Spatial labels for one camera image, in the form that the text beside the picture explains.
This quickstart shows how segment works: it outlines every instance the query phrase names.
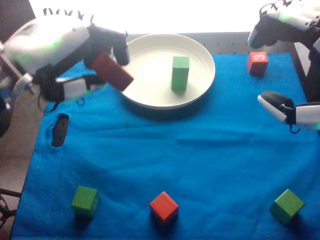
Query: blue cloth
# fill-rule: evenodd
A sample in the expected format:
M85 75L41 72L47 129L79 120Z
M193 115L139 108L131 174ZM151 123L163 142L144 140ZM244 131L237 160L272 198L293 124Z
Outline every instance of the blue cloth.
M107 86L84 106L65 103L46 114L13 239L320 239L320 138L291 134L257 101L266 90L306 101L290 55L268 57L258 78L248 74L247 54L214 55L212 87L180 111L135 107ZM63 76L85 71L79 63ZM54 148L61 113L69 127ZM71 208L78 185L100 194L87 224ZM269 211L286 189L305 202L289 226ZM163 191L179 205L166 230L149 210Z

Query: dark wall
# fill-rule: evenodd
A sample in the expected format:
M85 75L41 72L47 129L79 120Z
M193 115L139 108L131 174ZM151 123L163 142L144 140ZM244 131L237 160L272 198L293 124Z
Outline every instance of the dark wall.
M0 0L0 41L4 43L23 24L34 18L28 0Z

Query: robotic hand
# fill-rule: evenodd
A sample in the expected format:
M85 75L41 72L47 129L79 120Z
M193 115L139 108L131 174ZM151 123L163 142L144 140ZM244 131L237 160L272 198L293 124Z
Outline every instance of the robotic hand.
M127 35L94 24L84 27L69 15L52 15L29 21L4 44L0 42L0 137L9 127L1 115L32 84L39 85L41 97L55 106L97 91L107 81L125 90L133 81L121 68L130 61ZM109 57L112 48L117 63ZM96 75L56 80L80 60Z
M262 7L259 14L260 20L248 38L250 47L271 46L278 40L300 42L310 50L310 61L320 66L320 2L306 7L300 1L278 0ZM280 122L290 125L294 134L300 129L320 130L320 102L295 107L290 98L273 91L260 94L258 101Z

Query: number 3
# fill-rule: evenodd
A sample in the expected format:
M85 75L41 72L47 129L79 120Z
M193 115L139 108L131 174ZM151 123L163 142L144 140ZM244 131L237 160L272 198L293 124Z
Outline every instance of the number 3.
M265 57L265 55L260 54L260 55L254 55L254 59L255 60L265 60L266 57Z

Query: green rectangular block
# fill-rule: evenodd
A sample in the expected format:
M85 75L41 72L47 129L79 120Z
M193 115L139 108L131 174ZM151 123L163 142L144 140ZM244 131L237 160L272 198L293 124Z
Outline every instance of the green rectangular block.
M274 201L270 211L283 224L288 224L304 205L299 197L287 189Z
M174 56L172 63L171 90L185 91L187 89L190 58Z
M96 189L78 186L71 207L76 214L93 217L99 204L99 194Z

